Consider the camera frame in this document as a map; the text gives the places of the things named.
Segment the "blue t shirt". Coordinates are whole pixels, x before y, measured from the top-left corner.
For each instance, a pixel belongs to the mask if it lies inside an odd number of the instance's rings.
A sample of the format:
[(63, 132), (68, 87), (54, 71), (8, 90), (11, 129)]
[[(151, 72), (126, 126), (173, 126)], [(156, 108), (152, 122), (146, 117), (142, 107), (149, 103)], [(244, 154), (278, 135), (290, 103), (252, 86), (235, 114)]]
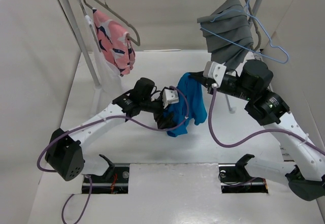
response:
[(177, 88), (185, 95), (187, 103), (182, 95), (179, 96), (179, 102), (169, 105), (164, 111), (164, 116), (173, 113), (172, 122), (179, 125), (187, 115), (187, 105), (189, 113), (183, 125), (172, 131), (167, 131), (168, 136), (177, 137), (187, 134), (187, 126), (193, 119), (195, 125), (204, 123), (207, 119), (207, 111), (204, 105), (202, 86), (195, 79), (190, 78), (190, 73), (185, 73), (179, 80)]

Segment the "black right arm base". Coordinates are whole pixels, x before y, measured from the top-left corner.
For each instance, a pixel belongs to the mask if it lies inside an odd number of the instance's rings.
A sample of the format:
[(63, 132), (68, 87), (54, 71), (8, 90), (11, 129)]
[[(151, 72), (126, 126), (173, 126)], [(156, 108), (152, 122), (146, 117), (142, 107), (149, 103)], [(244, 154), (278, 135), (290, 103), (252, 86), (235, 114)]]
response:
[(221, 184), (222, 194), (269, 193), (266, 180), (249, 176), (245, 169), (248, 161), (252, 158), (254, 158), (254, 155), (246, 154), (236, 163), (218, 165), (218, 179)]

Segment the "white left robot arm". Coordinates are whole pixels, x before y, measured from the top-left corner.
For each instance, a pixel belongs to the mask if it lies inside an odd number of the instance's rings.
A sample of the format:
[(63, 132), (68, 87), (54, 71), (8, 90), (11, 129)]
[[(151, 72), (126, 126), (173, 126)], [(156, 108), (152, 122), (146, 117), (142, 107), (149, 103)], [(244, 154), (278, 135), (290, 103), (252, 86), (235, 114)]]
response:
[(140, 78), (133, 89), (115, 98), (106, 108), (78, 127), (64, 131), (55, 130), (48, 148), (42, 154), (45, 161), (64, 181), (71, 181), (78, 175), (95, 175), (101, 181), (113, 177), (113, 163), (104, 155), (84, 155), (87, 147), (109, 130), (132, 121), (140, 112), (153, 114), (157, 124), (155, 131), (165, 132), (176, 127), (173, 114), (164, 116), (170, 105), (179, 103), (180, 92), (174, 87), (165, 87), (153, 98), (155, 83)]

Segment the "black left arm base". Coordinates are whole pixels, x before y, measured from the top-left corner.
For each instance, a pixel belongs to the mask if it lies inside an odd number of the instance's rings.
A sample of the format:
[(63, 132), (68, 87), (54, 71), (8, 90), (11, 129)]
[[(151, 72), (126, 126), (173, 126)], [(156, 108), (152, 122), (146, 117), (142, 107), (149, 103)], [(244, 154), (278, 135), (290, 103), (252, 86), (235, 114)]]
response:
[(84, 177), (81, 193), (87, 194), (127, 194), (129, 164), (115, 164), (103, 154), (87, 156), (82, 170)]

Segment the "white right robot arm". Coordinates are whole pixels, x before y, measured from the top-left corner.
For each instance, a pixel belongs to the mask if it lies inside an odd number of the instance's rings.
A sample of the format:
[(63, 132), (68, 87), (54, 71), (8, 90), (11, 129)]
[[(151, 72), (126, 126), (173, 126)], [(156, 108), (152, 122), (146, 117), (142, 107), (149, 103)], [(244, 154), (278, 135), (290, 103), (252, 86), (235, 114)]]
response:
[[(203, 71), (191, 72), (190, 77), (206, 87), (212, 95), (208, 127), (219, 146), (234, 148), (253, 137), (271, 133), (293, 160), (276, 163), (246, 154), (234, 163), (230, 176), (226, 172), (220, 173), (223, 183), (236, 187), (263, 178), (288, 186), (305, 201), (324, 196), (324, 151), (309, 141), (308, 135), (300, 128), (281, 96), (268, 89), (273, 72), (263, 61), (248, 60), (240, 74), (222, 64), (209, 61)], [(245, 111), (263, 130), (234, 144), (221, 143), (213, 131), (211, 118), (217, 92), (245, 100)]]

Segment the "grey hanger under grey garment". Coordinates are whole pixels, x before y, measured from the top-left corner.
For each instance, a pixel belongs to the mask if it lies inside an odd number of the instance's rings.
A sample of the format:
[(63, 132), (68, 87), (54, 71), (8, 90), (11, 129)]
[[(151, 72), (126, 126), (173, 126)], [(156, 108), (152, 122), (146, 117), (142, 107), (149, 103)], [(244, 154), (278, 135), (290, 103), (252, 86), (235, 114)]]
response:
[[(254, 12), (253, 12), (252, 8), (250, 7), (250, 4), (248, 4), (248, 12), (250, 15), (252, 15), (252, 16), (254, 15)], [(255, 33), (257, 35), (257, 45), (255, 47), (251, 46), (251, 49), (253, 51), (257, 51), (261, 46), (261, 41), (262, 41), (261, 32), (259, 31), (258, 24), (255, 20), (251, 20), (248, 22), (249, 22), (249, 24), (252, 24), (254, 26)]]

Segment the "grey hanging garment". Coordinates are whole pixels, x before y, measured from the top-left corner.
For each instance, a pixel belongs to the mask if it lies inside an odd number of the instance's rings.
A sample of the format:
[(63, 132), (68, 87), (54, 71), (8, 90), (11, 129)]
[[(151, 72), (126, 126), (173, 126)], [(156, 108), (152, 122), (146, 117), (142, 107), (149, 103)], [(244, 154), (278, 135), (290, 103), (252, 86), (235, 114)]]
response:
[(244, 61), (253, 38), (239, 0), (226, 0), (212, 14), (197, 19), (211, 61), (235, 70)]

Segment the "white hanging garment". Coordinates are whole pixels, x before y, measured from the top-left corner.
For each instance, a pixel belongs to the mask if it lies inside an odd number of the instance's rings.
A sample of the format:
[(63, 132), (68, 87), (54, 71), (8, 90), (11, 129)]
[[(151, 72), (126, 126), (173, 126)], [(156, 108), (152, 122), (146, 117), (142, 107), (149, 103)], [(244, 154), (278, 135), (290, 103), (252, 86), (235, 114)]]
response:
[(94, 53), (95, 64), (100, 76), (102, 88), (108, 95), (116, 98), (123, 92), (120, 73), (114, 65), (106, 61), (97, 40), (93, 20), (88, 15), (84, 16), (84, 20), (88, 36), (91, 39), (90, 43)]

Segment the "pink patterned garment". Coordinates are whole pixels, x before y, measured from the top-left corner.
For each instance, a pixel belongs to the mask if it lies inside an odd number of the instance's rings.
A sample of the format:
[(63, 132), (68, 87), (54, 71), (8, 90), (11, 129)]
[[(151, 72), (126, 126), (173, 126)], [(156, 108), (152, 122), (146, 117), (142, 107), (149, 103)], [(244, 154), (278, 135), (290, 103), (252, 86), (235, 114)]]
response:
[(136, 54), (129, 32), (117, 21), (93, 8), (93, 22), (97, 40), (107, 63), (117, 69), (120, 76), (128, 75), (134, 68)]

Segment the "aluminium rail right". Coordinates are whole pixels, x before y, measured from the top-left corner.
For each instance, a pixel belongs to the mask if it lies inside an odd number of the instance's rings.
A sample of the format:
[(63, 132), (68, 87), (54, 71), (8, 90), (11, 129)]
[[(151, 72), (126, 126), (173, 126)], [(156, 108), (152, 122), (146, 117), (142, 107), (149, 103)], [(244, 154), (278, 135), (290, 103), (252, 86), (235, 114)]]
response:
[[(263, 57), (261, 55), (259, 55), (259, 54), (253, 54), (253, 57), (255, 59), (264, 61), (263, 60)], [(280, 147), (280, 151), (281, 151), (281, 155), (282, 155), (283, 161), (284, 162), (294, 162), (293, 158), (290, 156), (290, 154), (288, 153), (288, 151), (286, 150), (286, 148), (283, 147), (281, 144), (279, 144), (279, 147)]]

